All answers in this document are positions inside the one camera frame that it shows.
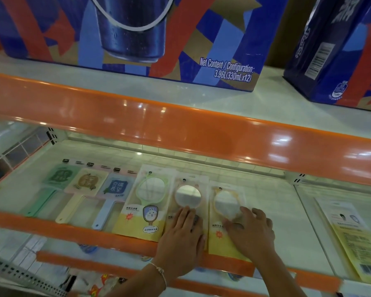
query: bracelet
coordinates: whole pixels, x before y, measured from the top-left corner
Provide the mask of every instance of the bracelet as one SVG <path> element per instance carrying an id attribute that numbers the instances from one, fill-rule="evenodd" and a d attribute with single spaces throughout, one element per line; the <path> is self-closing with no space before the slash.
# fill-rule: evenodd
<path id="1" fill-rule="evenodd" d="M 158 273 L 162 276 L 163 281 L 165 282 L 165 290 L 166 290 L 166 288 L 168 287 L 168 284 L 167 284 L 167 282 L 166 282 L 166 278 L 165 278 L 165 275 L 164 275 L 164 270 L 163 270 L 162 268 L 160 268 L 160 267 L 154 265 L 154 264 L 151 263 L 151 262 L 150 262 L 149 264 L 153 265 L 153 266 L 157 269 Z"/>

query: human hand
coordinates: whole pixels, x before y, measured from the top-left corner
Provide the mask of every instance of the human hand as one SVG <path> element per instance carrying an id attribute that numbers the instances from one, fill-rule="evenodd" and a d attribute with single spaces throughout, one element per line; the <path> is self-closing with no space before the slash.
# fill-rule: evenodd
<path id="1" fill-rule="evenodd" d="M 266 256 L 275 253 L 273 241 L 275 233 L 272 230 L 273 223 L 271 219 L 262 210 L 241 206 L 243 213 L 242 226 L 224 220 L 224 227 L 236 248 L 252 262 L 263 260 Z"/>
<path id="2" fill-rule="evenodd" d="M 164 270 L 168 283 L 194 269 L 202 257 L 206 241 L 203 219 L 199 217 L 194 225 L 194 217 L 195 209 L 180 209 L 158 242 L 152 263 Z"/>

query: orange shelf edge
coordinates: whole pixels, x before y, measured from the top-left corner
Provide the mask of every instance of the orange shelf edge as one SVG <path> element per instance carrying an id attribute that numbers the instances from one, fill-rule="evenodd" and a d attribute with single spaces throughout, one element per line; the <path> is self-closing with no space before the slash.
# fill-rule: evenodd
<path id="1" fill-rule="evenodd" d="M 157 243 L 142 239 L 115 235 L 67 224 L 58 224 L 54 221 L 27 218 L 18 214 L 0 211 L 0 228 L 28 232 L 54 239 L 75 242 L 78 244 L 96 245 L 107 249 L 116 249 L 126 253 L 134 253 L 153 257 Z M 227 271 L 233 274 L 253 277 L 255 266 L 243 260 L 222 257 L 205 253 L 201 267 Z M 341 285 L 341 279 L 335 276 L 292 269 L 296 273 L 297 283 L 306 288 L 334 293 Z"/>
<path id="2" fill-rule="evenodd" d="M 5 74 L 0 118 L 371 185 L 371 139 L 346 134 Z"/>
<path id="3" fill-rule="evenodd" d="M 37 252 L 37 260 L 44 263 L 50 263 L 54 265 L 69 266 L 85 271 L 95 271 L 104 274 L 116 275 L 119 277 L 130 278 L 135 275 L 138 271 L 129 268 L 123 268 L 120 266 L 101 264 L 97 262 L 75 259 L 63 255 L 53 254 L 46 251 Z M 262 297 L 266 295 L 255 294 L 251 292 L 245 292 L 241 290 L 234 290 L 231 288 L 221 287 L 212 284 L 205 284 L 202 282 L 194 282 L 185 279 L 176 279 L 169 285 L 172 288 L 191 291 L 195 293 L 201 293 L 213 296 L 223 297 Z"/>

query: beer box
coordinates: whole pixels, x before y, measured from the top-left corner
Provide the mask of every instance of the beer box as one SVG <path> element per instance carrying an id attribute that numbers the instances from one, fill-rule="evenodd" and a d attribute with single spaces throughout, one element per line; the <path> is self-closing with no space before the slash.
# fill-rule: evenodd
<path id="1" fill-rule="evenodd" d="M 371 110 L 371 0 L 337 0 L 312 48 L 303 52 L 296 61 L 296 50 L 284 71 L 303 95 Z"/>
<path id="2" fill-rule="evenodd" d="M 0 0 L 8 56 L 252 91 L 288 0 Z"/>

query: bucket illustration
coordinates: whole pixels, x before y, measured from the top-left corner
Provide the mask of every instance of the bucket illustration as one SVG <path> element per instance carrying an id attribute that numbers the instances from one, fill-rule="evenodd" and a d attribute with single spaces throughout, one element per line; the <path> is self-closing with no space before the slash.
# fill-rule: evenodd
<path id="1" fill-rule="evenodd" d="M 92 0 L 100 41 L 111 56 L 156 62 L 165 53 L 166 15 L 173 0 Z"/>

